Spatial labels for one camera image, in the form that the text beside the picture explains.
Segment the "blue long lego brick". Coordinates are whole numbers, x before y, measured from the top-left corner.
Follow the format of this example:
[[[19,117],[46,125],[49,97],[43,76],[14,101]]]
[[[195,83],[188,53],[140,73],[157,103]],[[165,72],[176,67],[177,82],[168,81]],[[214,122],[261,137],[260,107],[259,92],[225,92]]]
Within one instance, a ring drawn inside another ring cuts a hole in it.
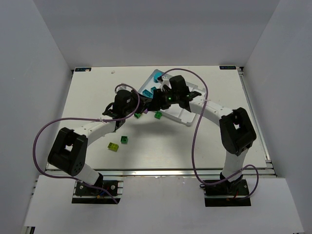
[[[157,72],[154,74],[153,76],[153,80],[155,83],[158,83],[158,78],[161,77],[162,73],[161,72]]]

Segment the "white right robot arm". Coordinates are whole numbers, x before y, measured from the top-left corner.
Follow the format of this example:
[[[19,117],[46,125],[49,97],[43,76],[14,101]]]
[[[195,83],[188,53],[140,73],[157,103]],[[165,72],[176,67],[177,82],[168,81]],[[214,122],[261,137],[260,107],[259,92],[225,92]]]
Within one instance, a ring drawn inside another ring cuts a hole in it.
[[[206,118],[220,128],[221,142],[226,150],[220,183],[233,183],[242,178],[243,162],[248,150],[256,140],[256,133],[244,108],[231,109],[208,100],[207,94],[190,91],[183,76],[170,78],[169,85],[158,78],[160,89],[155,89],[149,103],[149,111],[166,110],[173,104],[190,113]]]

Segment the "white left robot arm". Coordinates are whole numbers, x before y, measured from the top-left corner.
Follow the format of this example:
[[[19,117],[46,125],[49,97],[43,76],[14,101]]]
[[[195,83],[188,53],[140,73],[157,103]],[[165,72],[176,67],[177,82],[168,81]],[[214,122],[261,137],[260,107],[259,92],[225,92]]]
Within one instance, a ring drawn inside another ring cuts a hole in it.
[[[92,121],[76,129],[63,127],[59,130],[48,163],[94,187],[103,187],[103,175],[85,163],[87,148],[108,133],[118,130],[125,117],[132,112],[141,114],[147,110],[150,97],[135,91],[119,90],[114,102],[110,103],[98,121]]]

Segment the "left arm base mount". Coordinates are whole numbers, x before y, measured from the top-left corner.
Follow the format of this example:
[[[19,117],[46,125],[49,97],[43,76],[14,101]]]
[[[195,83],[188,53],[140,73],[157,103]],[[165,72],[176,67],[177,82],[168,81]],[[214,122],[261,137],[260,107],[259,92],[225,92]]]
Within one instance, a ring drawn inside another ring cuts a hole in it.
[[[123,181],[104,180],[102,187],[113,197],[111,198],[105,191],[90,188],[82,182],[76,182],[74,186],[72,204],[100,204],[117,205],[121,200],[123,192]]]

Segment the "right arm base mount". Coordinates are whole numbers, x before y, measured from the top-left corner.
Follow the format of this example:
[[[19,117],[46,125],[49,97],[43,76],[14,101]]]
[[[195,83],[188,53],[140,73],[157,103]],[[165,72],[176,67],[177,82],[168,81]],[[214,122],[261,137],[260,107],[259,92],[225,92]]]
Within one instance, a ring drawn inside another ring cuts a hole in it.
[[[200,184],[205,207],[250,207],[249,188],[245,179],[222,182],[213,186]]]

